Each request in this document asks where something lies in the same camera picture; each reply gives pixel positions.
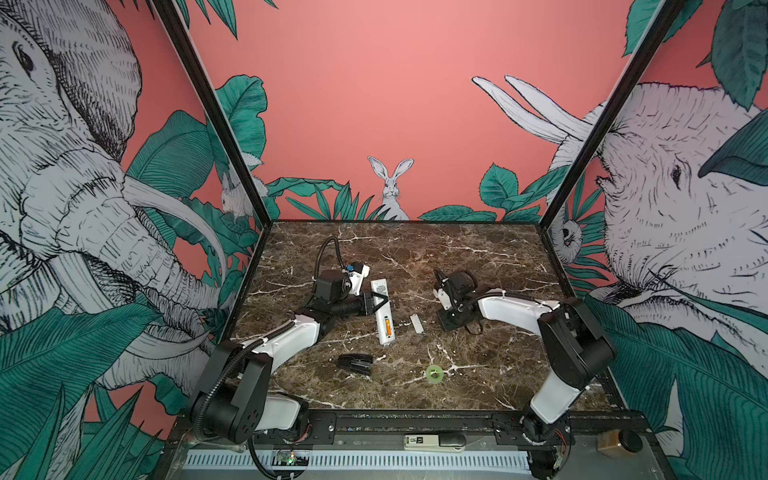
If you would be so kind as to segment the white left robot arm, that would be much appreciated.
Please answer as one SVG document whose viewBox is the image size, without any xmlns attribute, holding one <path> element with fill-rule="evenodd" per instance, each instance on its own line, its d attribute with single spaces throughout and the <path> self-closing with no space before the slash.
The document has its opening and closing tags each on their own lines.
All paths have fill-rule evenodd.
<svg viewBox="0 0 768 480">
<path fill-rule="evenodd" d="M 298 353 L 314 346 L 350 316 L 383 319 L 389 307 L 384 279 L 362 289 L 364 274 L 348 269 L 324 271 L 315 278 L 308 302 L 280 327 L 246 344 L 224 340 L 215 347 L 187 416 L 200 441 L 226 439 L 242 444 L 261 431 L 282 431 L 289 441 L 306 436 L 306 401 L 268 392 L 271 375 Z"/>
</svg>

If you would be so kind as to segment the white battery cover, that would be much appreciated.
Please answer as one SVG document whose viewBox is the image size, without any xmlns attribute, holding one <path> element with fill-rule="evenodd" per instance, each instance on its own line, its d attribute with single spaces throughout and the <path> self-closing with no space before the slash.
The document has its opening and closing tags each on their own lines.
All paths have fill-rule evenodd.
<svg viewBox="0 0 768 480">
<path fill-rule="evenodd" d="M 417 334 L 423 334 L 424 333 L 424 327 L 422 325 L 422 322 L 417 314 L 413 314 L 410 316 L 410 320 L 412 323 L 412 326 Z"/>
</svg>

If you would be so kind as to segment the white remote control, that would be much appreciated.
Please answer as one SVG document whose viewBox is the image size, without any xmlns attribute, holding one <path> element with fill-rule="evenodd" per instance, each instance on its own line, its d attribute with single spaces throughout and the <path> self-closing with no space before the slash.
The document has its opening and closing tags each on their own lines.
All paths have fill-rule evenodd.
<svg viewBox="0 0 768 480">
<path fill-rule="evenodd" d="M 376 291 L 382 294 L 387 294 L 389 296 L 388 285 L 385 279 L 372 280 L 370 285 L 371 285 L 372 291 Z M 379 343 L 382 346 L 390 345 L 395 341 L 395 338 L 396 338 L 395 326 L 394 326 L 391 304 L 390 304 L 390 297 L 389 297 L 389 302 L 375 313 L 375 318 L 376 318 L 376 326 L 377 326 Z M 393 337 L 388 338 L 386 335 L 385 320 L 390 320 L 392 323 L 392 327 L 394 331 Z"/>
</svg>

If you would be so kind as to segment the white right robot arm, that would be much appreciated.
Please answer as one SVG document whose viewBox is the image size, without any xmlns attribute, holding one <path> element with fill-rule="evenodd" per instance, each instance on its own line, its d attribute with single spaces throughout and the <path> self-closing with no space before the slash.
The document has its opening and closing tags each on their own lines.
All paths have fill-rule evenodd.
<svg viewBox="0 0 768 480">
<path fill-rule="evenodd" d="M 539 300 L 501 288 L 482 290 L 470 271 L 447 275 L 434 270 L 433 294 L 441 304 L 444 331 L 472 322 L 502 322 L 537 337 L 549 373 L 520 418 L 526 440 L 542 445 L 562 430 L 562 421 L 586 387 L 617 357 L 609 334 L 586 304 L 576 297 Z"/>
</svg>

